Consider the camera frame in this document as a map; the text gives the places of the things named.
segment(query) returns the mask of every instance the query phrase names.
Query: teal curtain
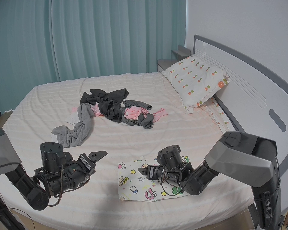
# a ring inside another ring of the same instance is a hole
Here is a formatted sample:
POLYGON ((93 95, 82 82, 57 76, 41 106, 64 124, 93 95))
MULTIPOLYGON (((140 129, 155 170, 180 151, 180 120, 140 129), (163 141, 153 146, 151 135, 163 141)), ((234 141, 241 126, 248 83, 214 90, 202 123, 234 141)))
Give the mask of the teal curtain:
POLYGON ((0 111, 36 85, 156 72, 185 21, 186 0, 0 1, 0 111))

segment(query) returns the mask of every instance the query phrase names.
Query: folded white fabric with cartoon print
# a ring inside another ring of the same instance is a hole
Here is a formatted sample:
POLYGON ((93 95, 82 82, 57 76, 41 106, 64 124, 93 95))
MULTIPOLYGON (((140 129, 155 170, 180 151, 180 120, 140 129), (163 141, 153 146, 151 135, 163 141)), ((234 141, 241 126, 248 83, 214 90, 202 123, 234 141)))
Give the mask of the folded white fabric with cartoon print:
MULTIPOLYGON (((184 160, 189 162, 188 156, 185 156, 184 160)), ((156 159, 146 160, 141 157, 140 160, 118 164, 118 194, 120 200, 153 202, 189 195, 187 192, 181 192, 176 196, 169 196, 168 194, 177 194, 181 188, 165 182, 163 183, 164 191, 157 180, 148 180, 146 176, 138 172, 138 168, 144 168, 148 165, 158 165, 158 163, 156 159)))

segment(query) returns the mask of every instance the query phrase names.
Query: white wall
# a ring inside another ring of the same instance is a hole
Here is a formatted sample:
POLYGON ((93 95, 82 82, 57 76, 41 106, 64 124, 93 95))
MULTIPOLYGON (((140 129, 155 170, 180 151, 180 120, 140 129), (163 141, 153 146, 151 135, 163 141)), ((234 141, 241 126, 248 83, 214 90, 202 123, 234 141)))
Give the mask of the white wall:
POLYGON ((187 0, 191 52, 195 34, 244 53, 288 82, 288 0, 187 0))

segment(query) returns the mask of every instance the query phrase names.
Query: headboard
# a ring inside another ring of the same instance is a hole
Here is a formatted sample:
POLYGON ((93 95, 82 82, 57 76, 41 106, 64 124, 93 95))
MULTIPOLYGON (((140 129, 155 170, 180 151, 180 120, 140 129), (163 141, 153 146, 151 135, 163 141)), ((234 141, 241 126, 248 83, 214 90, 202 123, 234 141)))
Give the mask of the headboard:
POLYGON ((284 210, 288 207, 288 83, 252 58, 199 35, 194 36, 193 54, 230 75, 230 83, 214 96, 235 129, 276 141, 284 210))

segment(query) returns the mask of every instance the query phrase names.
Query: nightstand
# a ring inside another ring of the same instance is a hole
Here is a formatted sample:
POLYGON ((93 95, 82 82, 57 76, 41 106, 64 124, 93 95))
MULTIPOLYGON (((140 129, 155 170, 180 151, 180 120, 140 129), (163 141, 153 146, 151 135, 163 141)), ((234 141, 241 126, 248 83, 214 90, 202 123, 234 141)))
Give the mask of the nightstand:
POLYGON ((182 45, 178 45, 178 50, 172 50, 172 52, 177 56, 177 59, 159 59, 157 61, 157 71, 165 71, 171 65, 175 64, 178 61, 183 60, 191 55, 190 49, 185 48, 182 45))

